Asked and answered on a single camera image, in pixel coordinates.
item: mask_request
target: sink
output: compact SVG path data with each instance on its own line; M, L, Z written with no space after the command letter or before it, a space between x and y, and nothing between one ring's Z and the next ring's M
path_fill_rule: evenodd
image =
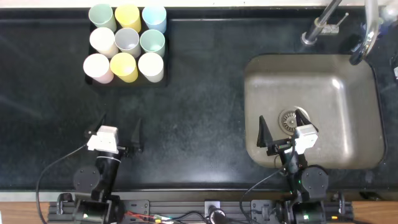
M376 84L366 62L352 66L349 55L261 55L244 71L246 149L265 167L274 156L256 146L263 115L274 140L287 138L300 109L319 129L305 151L308 164L328 169L368 169L384 155Z

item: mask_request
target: chrome faucet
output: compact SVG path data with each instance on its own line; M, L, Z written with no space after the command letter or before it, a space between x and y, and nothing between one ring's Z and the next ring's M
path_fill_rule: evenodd
M303 44L313 45L317 41L318 35L321 34L322 30L326 26L326 22L341 1L342 0L332 0L331 3L329 3L322 15L314 20L310 30L302 34L301 40ZM377 0L365 0L365 10L366 34L364 40L357 46L356 50L349 58L349 62L352 65L359 64L368 55L379 33L379 9Z

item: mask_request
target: faucet handle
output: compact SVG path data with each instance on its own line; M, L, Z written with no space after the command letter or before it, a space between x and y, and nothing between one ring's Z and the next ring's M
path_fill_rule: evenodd
M323 29L320 33L320 35L336 35L339 32L339 26L340 24L347 18L348 16L348 12L346 12L346 14L344 15L344 17L342 19L340 19L340 21L337 24L325 24L323 26Z

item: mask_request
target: faucet base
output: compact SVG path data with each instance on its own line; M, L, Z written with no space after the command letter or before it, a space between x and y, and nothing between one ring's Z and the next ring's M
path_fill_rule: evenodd
M313 40L313 41L307 40L307 39L305 38L305 35L306 35L306 34L307 34L307 32L304 32L304 33L301 35L301 42L302 42L304 45L307 45L307 46L314 45L315 42L318 40L318 38L315 38L315 40Z

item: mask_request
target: cup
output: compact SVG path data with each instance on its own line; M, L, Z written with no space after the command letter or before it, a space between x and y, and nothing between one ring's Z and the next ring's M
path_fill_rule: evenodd
M88 18L96 27L106 27L116 31L113 10L108 4L97 4L88 11Z
M114 35L114 43L125 53L131 54L134 58L141 55L141 47L139 45L139 35L132 28L123 28Z
M145 31L141 35L139 43L145 52L153 52L159 54L161 57L164 56L165 39L160 31L154 29Z
M118 53L111 59L111 70L127 83L134 82L138 78L136 60L125 52Z
M132 28L141 31L141 20L137 6L125 4L116 8L114 15L123 28Z
M153 83L163 79L163 67L162 57L153 52L145 53L138 61L138 69L140 72Z
M142 18L148 28L166 32L166 9L163 6L147 6L142 11Z
M109 83L113 79L113 72L109 67L109 60L101 54L88 56L83 63L85 73L99 83Z
M112 58L119 52L118 47L114 43L113 32L106 27L97 28L91 33L90 44L107 58Z

